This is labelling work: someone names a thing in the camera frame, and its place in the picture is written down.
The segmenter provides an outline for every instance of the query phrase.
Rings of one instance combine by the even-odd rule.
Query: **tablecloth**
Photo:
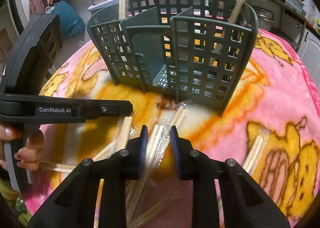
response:
[[[80,48],[53,75],[41,95],[68,98],[130,100],[133,124],[149,133],[157,121],[173,117],[172,97],[115,86],[93,43]],[[269,141],[253,173],[289,219],[291,226],[304,215],[319,191],[319,93],[303,63],[283,39],[259,29],[255,48],[224,114],[191,104],[179,134],[210,158],[234,158],[243,163],[259,128],[270,130]],[[85,124],[43,125],[42,160],[78,164],[93,157],[114,135],[118,118]],[[67,174],[39,169],[24,194],[33,214]],[[190,227],[192,183],[178,181],[170,149],[153,174],[144,205],[172,198],[169,206],[145,227]]]

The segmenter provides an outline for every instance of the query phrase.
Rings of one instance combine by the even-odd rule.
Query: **table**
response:
[[[169,121],[177,105],[173,98],[115,86],[92,42],[88,42],[53,75],[42,95],[68,98],[130,100],[133,123],[151,133],[157,121]],[[291,226],[304,215],[319,191],[319,93],[306,68],[279,37],[259,29],[255,49],[221,117],[197,104],[188,107],[179,134],[210,158],[234,158],[243,163],[259,128],[270,130],[269,140],[253,178],[276,202]],[[86,124],[44,125],[42,160],[78,164],[93,157],[113,137],[118,118],[100,118]],[[39,169],[31,191],[23,195],[33,214],[67,174]],[[145,227],[190,227],[192,183],[178,181],[171,150],[146,190],[142,208],[159,201],[166,209]]]

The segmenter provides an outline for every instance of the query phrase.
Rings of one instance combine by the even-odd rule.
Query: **metal pot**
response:
[[[275,14],[270,10],[258,6],[252,6],[252,8],[257,13],[259,28],[270,32],[272,25],[275,23]]]

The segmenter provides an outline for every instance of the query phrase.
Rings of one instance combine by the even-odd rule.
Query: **kitchen cabinet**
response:
[[[305,29],[298,56],[320,91],[320,36],[315,34],[317,33]]]

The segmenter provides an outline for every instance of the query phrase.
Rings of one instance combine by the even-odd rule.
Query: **painted fingernail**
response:
[[[10,129],[10,128],[6,128],[5,129],[5,134],[8,138],[14,138],[14,133],[13,133],[13,130]]]
[[[15,153],[14,158],[16,160],[21,160],[21,155],[17,152],[17,153]]]
[[[25,164],[24,162],[17,162],[17,166],[21,167],[21,168],[24,168],[24,169],[28,169],[28,165]]]

